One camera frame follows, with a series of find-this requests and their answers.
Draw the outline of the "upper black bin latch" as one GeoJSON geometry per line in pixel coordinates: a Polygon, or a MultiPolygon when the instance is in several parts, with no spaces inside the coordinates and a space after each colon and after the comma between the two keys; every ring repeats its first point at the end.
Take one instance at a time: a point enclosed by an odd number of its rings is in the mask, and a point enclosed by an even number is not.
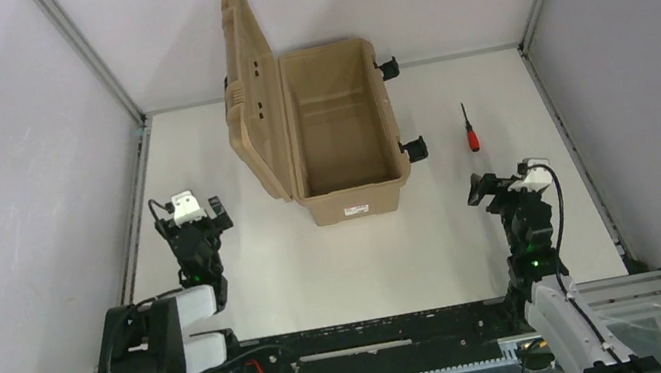
{"type": "Polygon", "coordinates": [[[381,74],[383,81],[393,80],[400,75],[400,66],[395,56],[385,63],[374,63],[374,68],[381,74]]]}

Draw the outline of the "tan plastic storage bin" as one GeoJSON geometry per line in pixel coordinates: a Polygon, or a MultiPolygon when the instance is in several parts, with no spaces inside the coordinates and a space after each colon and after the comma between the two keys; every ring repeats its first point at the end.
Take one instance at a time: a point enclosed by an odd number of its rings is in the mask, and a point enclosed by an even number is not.
{"type": "Polygon", "coordinates": [[[354,37],[278,60],[295,198],[320,227],[397,210],[410,175],[375,56],[354,37]]]}

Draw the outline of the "red handled screwdriver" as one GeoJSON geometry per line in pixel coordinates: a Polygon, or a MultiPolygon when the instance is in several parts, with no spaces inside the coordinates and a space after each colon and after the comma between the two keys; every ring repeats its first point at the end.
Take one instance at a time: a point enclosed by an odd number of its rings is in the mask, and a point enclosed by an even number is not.
{"type": "Polygon", "coordinates": [[[466,127],[466,139],[467,139],[467,145],[469,149],[472,152],[479,152],[481,150],[481,144],[480,144],[480,139],[478,138],[477,132],[474,130],[474,126],[472,126],[471,121],[468,118],[467,111],[465,109],[465,105],[461,104],[461,109],[462,109],[462,115],[465,121],[465,127],[466,127]]]}

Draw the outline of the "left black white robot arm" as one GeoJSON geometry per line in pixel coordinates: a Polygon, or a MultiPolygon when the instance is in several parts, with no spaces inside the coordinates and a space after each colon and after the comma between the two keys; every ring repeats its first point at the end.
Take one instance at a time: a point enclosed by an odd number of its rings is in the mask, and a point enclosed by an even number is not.
{"type": "Polygon", "coordinates": [[[228,361],[228,332],[190,335],[192,324],[228,301],[221,236],[233,227],[219,197],[202,208],[189,192],[174,196],[155,228],[177,260],[178,286],[106,312],[97,373],[205,373],[228,361]]]}

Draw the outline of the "tan hinged bin lid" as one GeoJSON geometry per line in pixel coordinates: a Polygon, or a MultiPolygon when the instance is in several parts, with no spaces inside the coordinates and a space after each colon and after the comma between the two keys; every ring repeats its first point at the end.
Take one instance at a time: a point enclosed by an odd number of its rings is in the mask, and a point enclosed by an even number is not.
{"type": "Polygon", "coordinates": [[[275,199],[293,196],[293,165],[277,59],[248,0],[221,0],[230,146],[275,199]]]}

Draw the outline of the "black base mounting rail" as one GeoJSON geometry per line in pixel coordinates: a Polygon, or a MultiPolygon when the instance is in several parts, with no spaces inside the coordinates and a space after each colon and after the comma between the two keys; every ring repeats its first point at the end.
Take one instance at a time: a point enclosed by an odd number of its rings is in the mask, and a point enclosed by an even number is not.
{"type": "Polygon", "coordinates": [[[531,327],[505,299],[246,340],[205,373],[425,373],[500,356],[531,327]]]}

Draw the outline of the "lower black bin latch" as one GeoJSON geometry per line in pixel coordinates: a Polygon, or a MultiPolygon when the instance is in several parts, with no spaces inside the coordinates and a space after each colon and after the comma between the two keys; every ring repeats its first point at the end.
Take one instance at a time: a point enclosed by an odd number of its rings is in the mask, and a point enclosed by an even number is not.
{"type": "Polygon", "coordinates": [[[399,143],[399,150],[408,158],[408,162],[414,164],[429,157],[427,142],[423,136],[418,135],[415,140],[406,143],[399,143]]]}

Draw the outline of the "black bin latch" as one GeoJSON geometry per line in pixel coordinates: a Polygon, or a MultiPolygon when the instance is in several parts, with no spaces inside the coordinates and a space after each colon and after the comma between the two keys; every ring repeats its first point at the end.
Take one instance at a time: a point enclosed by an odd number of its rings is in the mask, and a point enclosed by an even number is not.
{"type": "Polygon", "coordinates": [[[383,81],[393,80],[400,75],[400,66],[395,56],[385,63],[374,63],[374,68],[381,74],[383,81]]]}
{"type": "Polygon", "coordinates": [[[406,143],[399,143],[399,150],[408,158],[408,162],[414,164],[429,157],[427,142],[423,136],[418,135],[415,140],[406,143]]]}

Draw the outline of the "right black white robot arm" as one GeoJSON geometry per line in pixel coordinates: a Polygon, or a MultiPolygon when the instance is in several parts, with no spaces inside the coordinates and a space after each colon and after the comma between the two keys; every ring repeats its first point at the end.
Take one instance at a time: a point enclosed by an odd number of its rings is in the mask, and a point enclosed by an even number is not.
{"type": "Polygon", "coordinates": [[[506,302],[564,373],[661,373],[655,356],[634,352],[606,327],[563,264],[565,203],[547,159],[523,159],[511,177],[475,173],[470,181],[468,205],[486,201],[506,235],[506,302]]]}

